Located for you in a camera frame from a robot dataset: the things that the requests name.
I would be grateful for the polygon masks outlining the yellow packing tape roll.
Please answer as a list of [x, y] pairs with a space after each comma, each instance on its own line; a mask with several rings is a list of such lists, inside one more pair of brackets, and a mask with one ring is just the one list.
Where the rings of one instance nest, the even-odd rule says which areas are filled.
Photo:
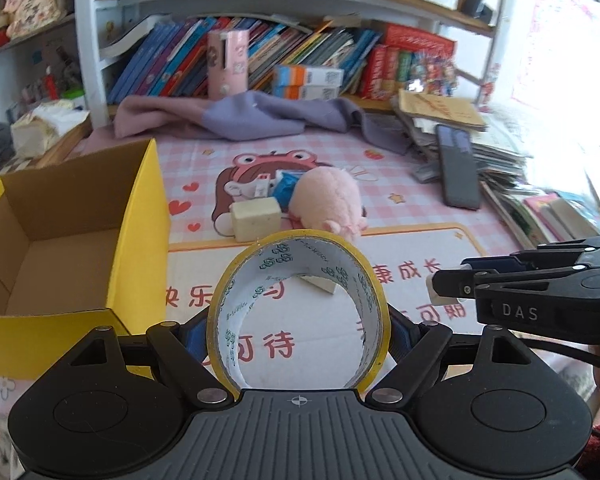
[[389, 306], [372, 266], [343, 238], [276, 233], [227, 266], [208, 310], [207, 356], [231, 392], [367, 391], [384, 366]]

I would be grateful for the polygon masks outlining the beige sponge block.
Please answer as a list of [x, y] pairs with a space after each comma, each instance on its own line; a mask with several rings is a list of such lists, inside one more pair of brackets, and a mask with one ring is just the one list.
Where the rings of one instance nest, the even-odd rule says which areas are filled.
[[230, 220], [238, 242], [253, 242], [280, 230], [282, 211], [274, 197], [254, 198], [230, 206]]

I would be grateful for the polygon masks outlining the pink plush pig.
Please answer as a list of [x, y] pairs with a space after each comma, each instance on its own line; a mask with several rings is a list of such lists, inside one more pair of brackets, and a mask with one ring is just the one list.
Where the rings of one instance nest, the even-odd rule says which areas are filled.
[[358, 182], [346, 170], [321, 166], [294, 186], [289, 217], [305, 229], [321, 230], [355, 243], [367, 228]]

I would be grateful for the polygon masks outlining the white eraser block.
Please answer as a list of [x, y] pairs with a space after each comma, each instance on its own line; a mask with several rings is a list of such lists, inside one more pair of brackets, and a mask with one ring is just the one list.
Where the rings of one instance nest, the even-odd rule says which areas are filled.
[[433, 306], [456, 304], [460, 293], [457, 290], [452, 271], [440, 270], [426, 277], [429, 302]]

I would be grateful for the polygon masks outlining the pink cartoon table mat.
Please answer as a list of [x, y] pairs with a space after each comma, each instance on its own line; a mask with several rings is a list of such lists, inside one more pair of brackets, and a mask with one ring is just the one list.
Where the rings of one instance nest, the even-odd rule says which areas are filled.
[[349, 245], [315, 231], [262, 243], [174, 244], [195, 182], [168, 200], [154, 141], [0, 178], [0, 416], [90, 330], [139, 335], [220, 312], [208, 362], [251, 387], [368, 387], [391, 366], [388, 307], [457, 333], [481, 327], [469, 300], [435, 307], [435, 270], [475, 256], [464, 226], [374, 229]]

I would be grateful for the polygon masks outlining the yellow cardboard box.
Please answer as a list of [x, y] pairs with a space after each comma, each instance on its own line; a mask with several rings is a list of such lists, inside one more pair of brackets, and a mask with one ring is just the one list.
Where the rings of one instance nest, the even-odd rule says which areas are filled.
[[0, 177], [0, 376], [35, 380], [97, 326], [162, 321], [169, 234], [153, 140]]

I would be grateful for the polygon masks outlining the red boxed book set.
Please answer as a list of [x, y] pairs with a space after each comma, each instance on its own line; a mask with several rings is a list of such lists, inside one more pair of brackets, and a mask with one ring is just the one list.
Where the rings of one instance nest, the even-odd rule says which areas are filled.
[[360, 98], [388, 101], [401, 90], [453, 95], [455, 41], [413, 26], [373, 22], [372, 29], [379, 39], [365, 58]]

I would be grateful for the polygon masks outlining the purple pink cloth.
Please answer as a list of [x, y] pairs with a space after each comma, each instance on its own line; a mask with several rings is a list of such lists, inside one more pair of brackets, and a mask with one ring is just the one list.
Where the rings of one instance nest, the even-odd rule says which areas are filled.
[[118, 140], [163, 133], [180, 138], [232, 142], [298, 136], [307, 128], [336, 133], [357, 131], [375, 148], [404, 155], [410, 141], [375, 122], [346, 98], [288, 100], [247, 91], [219, 101], [198, 98], [129, 96], [117, 108], [112, 132]]

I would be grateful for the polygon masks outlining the orange white small box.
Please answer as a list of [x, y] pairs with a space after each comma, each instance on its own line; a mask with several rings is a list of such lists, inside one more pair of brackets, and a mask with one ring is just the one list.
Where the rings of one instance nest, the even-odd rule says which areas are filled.
[[277, 65], [272, 95], [288, 100], [332, 100], [339, 96], [344, 71], [330, 66]]

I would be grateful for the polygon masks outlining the tissue pack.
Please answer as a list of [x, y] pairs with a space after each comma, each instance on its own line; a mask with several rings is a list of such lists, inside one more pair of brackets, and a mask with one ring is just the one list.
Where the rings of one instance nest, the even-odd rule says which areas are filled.
[[89, 117], [88, 110], [75, 107], [69, 100], [44, 102], [32, 108], [10, 126], [15, 155], [22, 159], [43, 156]]

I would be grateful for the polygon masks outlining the row of leaning books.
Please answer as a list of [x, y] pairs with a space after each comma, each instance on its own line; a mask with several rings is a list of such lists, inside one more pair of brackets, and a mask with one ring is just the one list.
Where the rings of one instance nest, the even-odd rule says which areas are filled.
[[310, 29], [272, 16], [151, 15], [108, 47], [123, 62], [106, 101], [129, 96], [223, 99], [248, 90], [288, 100], [354, 92], [381, 38], [327, 21]]

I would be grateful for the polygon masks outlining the pink cylindrical pencil holder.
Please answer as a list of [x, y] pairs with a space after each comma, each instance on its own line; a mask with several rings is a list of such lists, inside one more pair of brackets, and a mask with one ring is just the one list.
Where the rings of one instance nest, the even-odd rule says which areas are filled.
[[249, 32], [212, 30], [208, 35], [208, 98], [219, 101], [248, 90]]

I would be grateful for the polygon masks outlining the white bookshelf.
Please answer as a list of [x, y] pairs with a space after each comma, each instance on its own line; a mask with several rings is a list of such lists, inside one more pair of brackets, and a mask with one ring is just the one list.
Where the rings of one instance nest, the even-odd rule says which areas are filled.
[[7, 111], [19, 102], [22, 89], [44, 73], [42, 67], [31, 66], [33, 51], [46, 35], [63, 35], [67, 26], [73, 26], [92, 124], [108, 124], [107, 93], [114, 83], [114, 66], [120, 60], [105, 55], [105, 44], [109, 34], [124, 32], [149, 14], [261, 14], [299, 23], [321, 23], [324, 18], [355, 15], [367, 21], [414, 25], [436, 34], [445, 27], [455, 27], [490, 40], [489, 50], [478, 57], [483, 64], [481, 76], [460, 73], [477, 86], [476, 98], [482, 100], [486, 89], [498, 81], [514, 1], [501, 0], [498, 19], [489, 26], [426, 0], [74, 0], [73, 14], [0, 48], [0, 122], [7, 120]]

